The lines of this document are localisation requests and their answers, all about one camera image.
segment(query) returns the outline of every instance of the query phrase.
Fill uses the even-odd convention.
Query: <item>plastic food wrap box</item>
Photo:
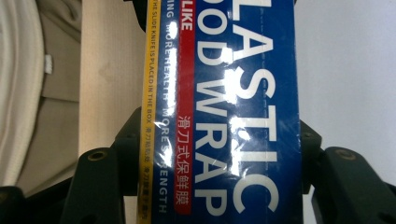
[[[138,223],[302,223],[292,0],[148,0]]]

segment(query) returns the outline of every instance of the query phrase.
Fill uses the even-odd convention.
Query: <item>packaging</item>
[[[302,223],[293,0],[148,0],[138,223]]]

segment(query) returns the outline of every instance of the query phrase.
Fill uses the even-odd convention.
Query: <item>wooden surface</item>
[[[83,1],[79,154],[109,147],[141,106],[145,34],[132,2]],[[126,201],[134,223],[135,198]]]

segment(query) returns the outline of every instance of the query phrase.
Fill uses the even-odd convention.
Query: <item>red stripe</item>
[[[193,183],[195,0],[180,0],[179,24],[174,205],[179,214],[189,215]]]

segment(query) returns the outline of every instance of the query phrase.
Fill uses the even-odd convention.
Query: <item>yellow stripe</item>
[[[152,177],[154,161],[155,110],[157,95],[158,47],[161,0],[148,1],[146,62],[142,102],[139,158],[139,198],[137,223],[151,223]]]

